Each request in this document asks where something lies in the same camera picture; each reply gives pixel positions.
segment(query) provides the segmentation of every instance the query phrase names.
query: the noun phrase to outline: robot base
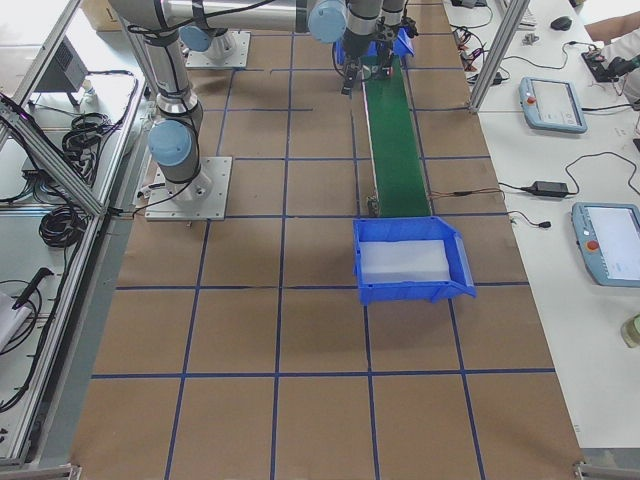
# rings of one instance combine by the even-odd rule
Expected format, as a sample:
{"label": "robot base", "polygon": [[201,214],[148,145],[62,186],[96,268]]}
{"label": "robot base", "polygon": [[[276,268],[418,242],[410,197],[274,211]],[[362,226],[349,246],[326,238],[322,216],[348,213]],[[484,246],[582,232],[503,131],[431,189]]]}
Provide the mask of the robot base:
{"label": "robot base", "polygon": [[[202,157],[200,159],[203,173],[212,181],[211,191],[202,198],[191,201],[180,201],[170,197],[166,189],[154,190],[149,203],[160,202],[145,210],[145,218],[149,221],[184,221],[184,220],[224,220],[227,208],[227,194],[231,178],[231,157]],[[158,169],[155,183],[164,182],[164,175]]]}
{"label": "robot base", "polygon": [[229,32],[235,37],[236,49],[227,58],[218,61],[204,55],[202,52],[189,52],[187,58],[187,69],[189,70],[229,70],[230,68],[247,68],[249,57],[249,42],[251,34],[249,32]]}

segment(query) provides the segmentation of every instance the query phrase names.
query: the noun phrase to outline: white bin bottom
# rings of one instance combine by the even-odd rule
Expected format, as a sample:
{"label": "white bin bottom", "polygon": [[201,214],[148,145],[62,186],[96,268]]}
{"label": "white bin bottom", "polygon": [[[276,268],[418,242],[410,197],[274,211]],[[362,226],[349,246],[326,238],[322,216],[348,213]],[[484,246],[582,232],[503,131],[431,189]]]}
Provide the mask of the white bin bottom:
{"label": "white bin bottom", "polygon": [[451,280],[443,240],[360,243],[362,282]]}

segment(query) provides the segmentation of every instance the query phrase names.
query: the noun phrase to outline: brown tiled surface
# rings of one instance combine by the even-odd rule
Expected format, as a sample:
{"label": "brown tiled surface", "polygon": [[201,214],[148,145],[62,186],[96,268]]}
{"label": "brown tiled surface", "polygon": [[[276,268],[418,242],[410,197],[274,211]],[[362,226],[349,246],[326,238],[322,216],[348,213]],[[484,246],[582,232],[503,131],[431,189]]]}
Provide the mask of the brown tiled surface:
{"label": "brown tiled surface", "polygon": [[277,478],[373,478],[368,404],[364,378],[282,379]]}
{"label": "brown tiled surface", "polygon": [[353,162],[290,162],[287,215],[356,215]]}
{"label": "brown tiled surface", "polygon": [[203,223],[147,222],[136,216],[118,285],[194,285],[204,230]]}
{"label": "brown tiled surface", "polygon": [[280,370],[365,371],[363,324],[355,290],[287,290],[282,298]]}
{"label": "brown tiled surface", "polygon": [[192,379],[183,395],[172,479],[269,478],[273,380]]}
{"label": "brown tiled surface", "polygon": [[231,170],[227,215],[281,215],[284,160],[236,161]]}
{"label": "brown tiled surface", "polygon": [[487,478],[574,478],[571,467],[582,456],[555,374],[468,381]]}
{"label": "brown tiled surface", "polygon": [[459,376],[382,377],[374,388],[381,478],[480,478]]}
{"label": "brown tiled surface", "polygon": [[[453,40],[430,34],[448,31],[442,6],[410,14],[425,35],[408,63],[434,69],[409,71],[416,107],[459,105]],[[294,66],[315,71],[282,70],[280,34],[252,37],[250,70],[192,75],[205,108],[230,108],[205,112],[202,153],[255,158],[234,162],[227,210],[248,218],[212,222],[206,245],[202,223],[135,220],[118,279],[131,290],[115,296],[72,460],[93,480],[168,465],[171,479],[477,480],[478,459],[491,480],[568,480],[579,450],[501,197],[434,203],[458,214],[445,220],[476,282],[521,285],[363,308],[350,218],[356,178],[363,215],[374,190],[362,93],[337,93],[328,46],[293,42]],[[495,186],[477,117],[416,116],[433,190]],[[168,288],[136,288],[149,285]]]}
{"label": "brown tiled surface", "polygon": [[368,312],[374,370],[459,368],[447,302],[379,302]]}
{"label": "brown tiled surface", "polygon": [[201,291],[189,371],[272,372],[277,318],[277,289]]}
{"label": "brown tiled surface", "polygon": [[192,290],[117,291],[94,371],[182,370],[193,297]]}
{"label": "brown tiled surface", "polygon": [[[498,179],[488,158],[427,160],[427,178],[432,195],[498,188]],[[505,212],[501,193],[483,193],[466,197],[433,198],[436,214]]]}
{"label": "brown tiled surface", "polygon": [[528,286],[478,287],[453,305],[466,368],[553,367]]}
{"label": "brown tiled surface", "polygon": [[282,221],[229,218],[209,234],[203,285],[278,286]]}
{"label": "brown tiled surface", "polygon": [[71,463],[82,477],[164,478],[180,380],[93,380]]}

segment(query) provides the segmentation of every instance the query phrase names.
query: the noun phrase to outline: computer mouse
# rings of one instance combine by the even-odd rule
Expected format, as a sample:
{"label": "computer mouse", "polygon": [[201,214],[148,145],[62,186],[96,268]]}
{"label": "computer mouse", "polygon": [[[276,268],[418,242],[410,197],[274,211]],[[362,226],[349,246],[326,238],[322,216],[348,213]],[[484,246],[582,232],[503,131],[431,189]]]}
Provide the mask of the computer mouse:
{"label": "computer mouse", "polygon": [[558,17],[551,22],[551,28],[554,30],[569,30],[571,28],[571,19],[569,17]]}

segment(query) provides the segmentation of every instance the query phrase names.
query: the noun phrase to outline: blue joint cap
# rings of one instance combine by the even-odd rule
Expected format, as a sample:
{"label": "blue joint cap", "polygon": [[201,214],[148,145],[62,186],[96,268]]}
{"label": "blue joint cap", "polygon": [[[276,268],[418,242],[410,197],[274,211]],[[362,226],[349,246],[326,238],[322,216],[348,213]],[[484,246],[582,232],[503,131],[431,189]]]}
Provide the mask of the blue joint cap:
{"label": "blue joint cap", "polygon": [[337,42],[347,29],[347,7],[343,0],[320,0],[308,20],[309,32],[322,43]]}
{"label": "blue joint cap", "polygon": [[149,132],[149,150],[163,167],[175,167],[184,162],[193,146],[189,129],[175,120],[166,120]]}
{"label": "blue joint cap", "polygon": [[206,52],[211,46],[211,38],[201,28],[189,25],[180,29],[180,38],[195,52]]}

